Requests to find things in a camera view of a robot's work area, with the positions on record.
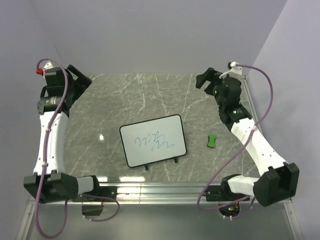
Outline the green whiteboard eraser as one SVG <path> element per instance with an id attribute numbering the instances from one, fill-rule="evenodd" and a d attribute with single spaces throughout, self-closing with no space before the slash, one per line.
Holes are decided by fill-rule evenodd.
<path id="1" fill-rule="evenodd" d="M 207 146 L 209 148 L 214 148 L 216 146 L 216 143 L 215 143 L 216 138 L 217 138 L 217 136 L 215 134 L 209 134 L 208 135 Z"/>

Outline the small black-framed whiteboard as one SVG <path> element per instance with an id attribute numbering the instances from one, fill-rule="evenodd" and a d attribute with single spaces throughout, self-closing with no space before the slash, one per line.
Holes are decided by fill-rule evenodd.
<path id="1" fill-rule="evenodd" d="M 126 124 L 119 133 L 129 168 L 175 159 L 188 152 L 179 114 Z"/>

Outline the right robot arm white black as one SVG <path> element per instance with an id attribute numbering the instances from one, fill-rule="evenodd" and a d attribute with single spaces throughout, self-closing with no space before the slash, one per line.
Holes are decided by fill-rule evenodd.
<path id="1" fill-rule="evenodd" d="M 206 186 L 203 195 L 207 199 L 231 202 L 253 197 L 267 207 L 296 195 L 300 170 L 272 148 L 258 129 L 258 123 L 241 104 L 241 77 L 242 68 L 237 65 L 224 73 L 210 67 L 196 76 L 195 87 L 200 89 L 209 82 L 205 93 L 214 96 L 220 120 L 251 156 L 259 177 L 233 174 L 223 178 L 215 191 Z"/>

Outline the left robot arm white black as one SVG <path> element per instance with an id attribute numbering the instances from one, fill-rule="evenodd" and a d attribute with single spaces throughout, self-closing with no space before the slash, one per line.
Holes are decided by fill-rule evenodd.
<path id="1" fill-rule="evenodd" d="M 89 201 L 96 201 L 101 196 L 97 177 L 66 174 L 63 159 L 70 109 L 92 80 L 71 64 L 61 69 L 51 61 L 36 73 L 46 81 L 37 103 L 40 143 L 33 174 L 24 178 L 23 186 L 41 204 L 75 200 L 81 194 Z"/>

